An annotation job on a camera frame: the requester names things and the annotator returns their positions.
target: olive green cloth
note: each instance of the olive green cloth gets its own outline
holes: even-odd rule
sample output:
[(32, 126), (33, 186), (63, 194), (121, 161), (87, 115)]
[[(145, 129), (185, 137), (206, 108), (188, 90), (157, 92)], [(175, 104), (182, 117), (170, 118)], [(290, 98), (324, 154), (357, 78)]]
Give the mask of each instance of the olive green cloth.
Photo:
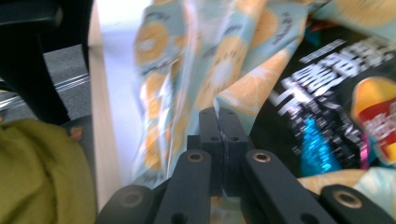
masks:
[(34, 119), (0, 126), (0, 223), (89, 224), (92, 176), (62, 127)]

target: blue glittery wrapper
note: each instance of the blue glittery wrapper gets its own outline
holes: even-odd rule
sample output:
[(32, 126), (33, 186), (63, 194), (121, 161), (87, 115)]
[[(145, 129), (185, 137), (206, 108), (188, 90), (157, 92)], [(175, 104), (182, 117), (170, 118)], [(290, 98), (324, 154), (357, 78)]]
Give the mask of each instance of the blue glittery wrapper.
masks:
[(308, 117), (305, 121), (300, 166), (302, 176), (341, 170), (341, 165), (332, 154), (329, 144), (312, 117)]

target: gray carpet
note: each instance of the gray carpet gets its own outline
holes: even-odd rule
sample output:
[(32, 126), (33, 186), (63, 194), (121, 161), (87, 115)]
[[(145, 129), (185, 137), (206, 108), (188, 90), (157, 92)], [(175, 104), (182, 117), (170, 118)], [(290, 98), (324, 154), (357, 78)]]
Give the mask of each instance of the gray carpet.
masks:
[[(44, 54), (52, 81), (56, 85), (70, 78), (87, 75), (81, 45), (66, 49), (59, 49)], [(59, 93), (66, 106), (70, 119), (77, 119), (91, 114), (91, 89), (90, 82), (86, 82)], [(1, 101), (12, 97), (13, 94), (3, 94)], [(25, 104), (10, 108), (0, 109), (4, 122), (15, 119), (33, 118), (35, 115)]]

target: green garment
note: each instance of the green garment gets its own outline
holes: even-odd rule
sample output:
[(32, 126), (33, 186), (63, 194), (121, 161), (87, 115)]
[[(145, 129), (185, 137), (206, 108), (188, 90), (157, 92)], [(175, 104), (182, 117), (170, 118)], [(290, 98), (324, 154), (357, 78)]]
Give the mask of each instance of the green garment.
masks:
[(0, 126), (0, 223), (93, 223), (92, 176), (62, 127), (33, 119)]

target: white surface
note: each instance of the white surface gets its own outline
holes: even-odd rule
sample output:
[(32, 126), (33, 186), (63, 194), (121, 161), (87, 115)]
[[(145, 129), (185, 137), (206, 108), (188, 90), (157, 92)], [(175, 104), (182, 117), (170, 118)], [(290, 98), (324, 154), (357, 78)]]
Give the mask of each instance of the white surface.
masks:
[(140, 77), (133, 64), (133, 42), (150, 0), (97, 0), (97, 4), (121, 184), (125, 186), (142, 135)]

